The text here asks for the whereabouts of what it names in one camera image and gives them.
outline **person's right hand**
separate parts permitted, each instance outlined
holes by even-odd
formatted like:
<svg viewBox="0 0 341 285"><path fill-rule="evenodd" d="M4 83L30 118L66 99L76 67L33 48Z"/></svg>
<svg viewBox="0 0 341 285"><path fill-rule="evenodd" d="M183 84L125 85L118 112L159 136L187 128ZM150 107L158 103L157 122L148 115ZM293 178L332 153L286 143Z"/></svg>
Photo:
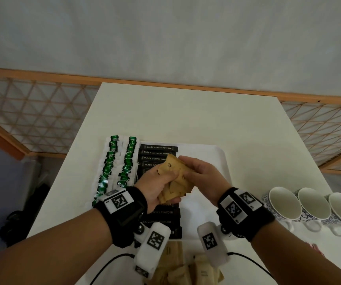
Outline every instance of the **person's right hand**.
<svg viewBox="0 0 341 285"><path fill-rule="evenodd" d="M196 171L184 172L184 177L197 186L214 206L218 206L218 200L224 192L232 187L231 184L210 163L187 156L179 156L178 158L185 162L187 167Z"/></svg>

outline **forearm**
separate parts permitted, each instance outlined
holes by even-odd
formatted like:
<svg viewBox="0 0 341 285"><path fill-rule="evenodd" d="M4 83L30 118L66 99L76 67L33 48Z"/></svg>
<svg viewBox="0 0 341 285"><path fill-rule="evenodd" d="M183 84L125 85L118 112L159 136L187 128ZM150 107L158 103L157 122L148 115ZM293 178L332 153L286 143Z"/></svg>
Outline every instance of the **forearm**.
<svg viewBox="0 0 341 285"><path fill-rule="evenodd" d="M341 284L341 269L277 221L265 225L251 245L278 284Z"/></svg>
<svg viewBox="0 0 341 285"><path fill-rule="evenodd" d="M74 284L111 246L96 209L0 253L0 284Z"/></svg>

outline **black wrist strap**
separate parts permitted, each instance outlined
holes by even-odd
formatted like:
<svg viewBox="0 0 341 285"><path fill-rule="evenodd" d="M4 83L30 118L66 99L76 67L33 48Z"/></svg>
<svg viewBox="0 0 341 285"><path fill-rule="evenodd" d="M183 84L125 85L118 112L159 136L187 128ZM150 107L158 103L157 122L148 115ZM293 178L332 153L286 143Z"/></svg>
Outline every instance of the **black wrist strap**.
<svg viewBox="0 0 341 285"><path fill-rule="evenodd" d="M246 191L232 187L218 201L219 221L235 236L249 242L260 228L275 220L263 204Z"/></svg>
<svg viewBox="0 0 341 285"><path fill-rule="evenodd" d="M94 208L99 210L110 228L112 243L120 248L130 246L134 241L134 230L140 218L147 213L148 206L141 191L136 187L112 190Z"/></svg>

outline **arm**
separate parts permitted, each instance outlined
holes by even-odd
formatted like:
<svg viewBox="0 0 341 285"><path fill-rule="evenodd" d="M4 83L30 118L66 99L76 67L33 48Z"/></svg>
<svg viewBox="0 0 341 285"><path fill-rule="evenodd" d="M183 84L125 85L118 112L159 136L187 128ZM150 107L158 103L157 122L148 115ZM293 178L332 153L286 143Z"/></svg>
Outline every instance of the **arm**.
<svg viewBox="0 0 341 285"><path fill-rule="evenodd" d="M147 200L148 213L159 204L164 185L176 177L175 172L158 175L154 167L135 184ZM111 244L106 221L92 209L2 251L0 284L74 284Z"/></svg>
<svg viewBox="0 0 341 285"><path fill-rule="evenodd" d="M184 176L217 206L223 193L232 187L230 183L209 163L185 156L179 158L196 171L185 172ZM341 284L341 269L277 221L263 226L251 245L278 284Z"/></svg>

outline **mug rim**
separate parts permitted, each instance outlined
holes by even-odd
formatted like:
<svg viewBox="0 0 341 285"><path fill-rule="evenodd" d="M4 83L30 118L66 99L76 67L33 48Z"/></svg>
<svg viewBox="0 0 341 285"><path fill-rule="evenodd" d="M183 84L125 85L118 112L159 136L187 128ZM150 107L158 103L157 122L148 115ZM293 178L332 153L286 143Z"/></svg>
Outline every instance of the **mug rim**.
<svg viewBox="0 0 341 285"><path fill-rule="evenodd" d="M341 216L334 210L334 208L333 208L333 206L332 206L332 203L331 203L331 201L330 201L330 198L332 197L332 196L339 196L339 195L341 195L341 192L333 192L333 193L330 193L330 194L328 194L328 202L329 202L329 205L330 205L330 209L333 211L333 213L339 218L339 219L341 219Z"/></svg>
<svg viewBox="0 0 341 285"><path fill-rule="evenodd" d="M270 196L270 195L271 195L271 191L272 191L273 189L278 189L278 188L282 188L282 189L287 190L288 192L290 192L290 193L293 195L294 198L297 199L297 201L298 201L298 203L299 203L299 205L300 205L300 215L299 215L297 218L291 219L291 218L285 217L283 214L281 214L279 211L277 211L276 208L275 208L275 206L272 204L271 196ZM276 186L276 187L273 187L271 190L268 191L267 196L268 196L268 199L269 199L269 203L270 203L270 205L272 206L272 209L275 210L280 216L284 217L286 220L291 220L291 221L293 221L293 220L298 220L298 218L301 217L301 214L302 214L301 202L300 202L300 200L297 198L297 196L294 195L294 193L293 193L292 191L288 190L288 189L285 188L285 187Z"/></svg>
<svg viewBox="0 0 341 285"><path fill-rule="evenodd" d="M310 213L310 212L302 205L301 200L300 200L300 192L301 192L302 190L304 190L304 189L308 189L309 191L313 190L314 193L316 193L317 195L321 196L321 197L325 200L325 202L326 202L327 205L329 206L329 215L328 215L326 218L318 218L317 216L314 216L312 213ZM309 187L304 187L304 188L300 188L300 189L297 190L297 195L298 195L297 199L298 199L298 201L300 202L301 207L302 207L308 214L312 215L312 216L313 216L314 218L316 218L317 220L326 220L326 219L330 218L330 215L332 214L332 206L331 206L331 204L329 203L329 201L327 201L327 199L325 198L325 196L321 195L319 192L317 192L317 190L315 190L315 189L313 189L313 188L309 188Z"/></svg>

